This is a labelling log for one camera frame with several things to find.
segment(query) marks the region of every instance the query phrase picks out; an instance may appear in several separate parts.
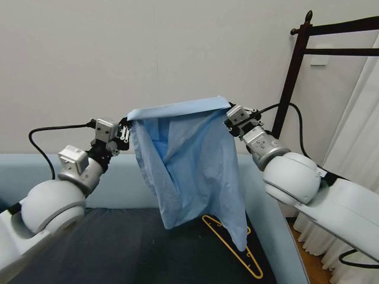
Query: dark wooden rack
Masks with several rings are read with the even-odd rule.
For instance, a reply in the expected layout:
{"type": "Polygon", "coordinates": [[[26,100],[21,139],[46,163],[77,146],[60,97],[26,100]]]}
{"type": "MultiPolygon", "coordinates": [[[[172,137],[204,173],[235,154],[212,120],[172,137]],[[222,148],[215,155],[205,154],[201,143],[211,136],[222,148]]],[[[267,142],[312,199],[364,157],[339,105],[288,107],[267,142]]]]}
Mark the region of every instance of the dark wooden rack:
{"type": "Polygon", "coordinates": [[[272,135],[279,138],[283,128],[285,116],[291,102],[292,93],[295,88],[301,62],[305,54],[320,54],[334,56],[379,56],[379,49],[307,49],[309,37],[324,34],[352,33],[356,31],[379,30],[379,16],[364,18],[355,21],[341,22],[338,24],[312,26],[310,23],[313,13],[309,11],[304,24],[300,28],[292,29],[290,34],[297,34],[295,48],[292,54],[291,63],[288,68],[287,77],[280,99],[277,114],[275,116],[272,135]]]}

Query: white wall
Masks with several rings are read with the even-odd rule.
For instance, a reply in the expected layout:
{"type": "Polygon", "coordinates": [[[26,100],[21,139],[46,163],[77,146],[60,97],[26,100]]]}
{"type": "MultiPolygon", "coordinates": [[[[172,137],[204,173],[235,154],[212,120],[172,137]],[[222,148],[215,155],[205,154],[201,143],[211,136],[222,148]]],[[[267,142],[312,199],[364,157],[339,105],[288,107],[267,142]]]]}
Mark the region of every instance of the white wall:
{"type": "MultiPolygon", "coordinates": [[[[277,103],[293,51],[289,31],[309,9],[313,24],[328,24],[378,14],[379,1],[1,1],[0,153],[35,152],[27,139],[32,128],[119,120],[133,108],[216,95],[253,108],[277,103]]],[[[317,40],[371,47],[375,36],[317,40]]],[[[318,162],[364,60],[303,64],[294,102],[318,162]]],[[[274,114],[264,116],[267,127],[274,114]]],[[[292,114],[285,131],[284,142],[297,150],[292,114]]],[[[92,137],[91,130],[36,134],[53,153],[67,144],[85,147],[92,137]]]]}

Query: bed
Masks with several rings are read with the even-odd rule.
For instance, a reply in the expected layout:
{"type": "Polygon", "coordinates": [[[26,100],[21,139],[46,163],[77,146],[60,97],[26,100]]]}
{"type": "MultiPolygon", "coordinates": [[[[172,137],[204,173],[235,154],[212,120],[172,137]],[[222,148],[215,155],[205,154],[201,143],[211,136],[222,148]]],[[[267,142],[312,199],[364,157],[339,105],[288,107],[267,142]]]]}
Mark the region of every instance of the bed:
{"type": "MultiPolygon", "coordinates": [[[[51,159],[58,169],[57,156],[51,159]]],[[[112,159],[87,199],[84,220],[41,251],[11,283],[309,283],[277,202],[250,174],[255,167],[251,156],[238,159],[250,237],[257,241],[252,251],[266,278],[251,277],[201,218],[164,230],[157,200],[134,155],[125,154],[112,159]]],[[[39,155],[0,154],[0,206],[18,202],[49,174],[39,155]]]]}

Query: dark mattress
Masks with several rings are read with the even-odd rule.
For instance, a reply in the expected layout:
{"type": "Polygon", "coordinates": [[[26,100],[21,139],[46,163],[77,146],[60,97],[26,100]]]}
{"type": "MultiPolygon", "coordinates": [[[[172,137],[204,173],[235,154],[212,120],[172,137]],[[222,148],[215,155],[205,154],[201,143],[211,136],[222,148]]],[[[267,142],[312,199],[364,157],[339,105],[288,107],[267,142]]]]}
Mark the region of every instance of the dark mattress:
{"type": "Polygon", "coordinates": [[[166,230],[158,209],[89,209],[10,283],[276,283],[253,230],[248,246],[262,279],[201,218],[166,230]]]}

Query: white curtain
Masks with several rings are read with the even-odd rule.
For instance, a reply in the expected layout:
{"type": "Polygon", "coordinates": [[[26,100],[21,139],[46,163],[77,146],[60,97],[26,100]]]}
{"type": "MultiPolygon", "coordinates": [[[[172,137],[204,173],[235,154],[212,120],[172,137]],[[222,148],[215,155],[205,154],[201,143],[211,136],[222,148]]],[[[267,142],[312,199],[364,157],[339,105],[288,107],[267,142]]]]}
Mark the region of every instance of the white curtain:
{"type": "MultiPolygon", "coordinates": [[[[379,37],[374,47],[379,48],[379,37]]],[[[374,192],[379,193],[379,62],[369,57],[341,119],[324,167],[374,192]]],[[[379,270],[349,267],[338,256],[350,246],[311,223],[300,214],[294,229],[301,232],[303,248],[322,258],[323,268],[332,270],[333,284],[379,284],[379,270]]],[[[361,253],[349,257],[372,263],[361,253]]]]}

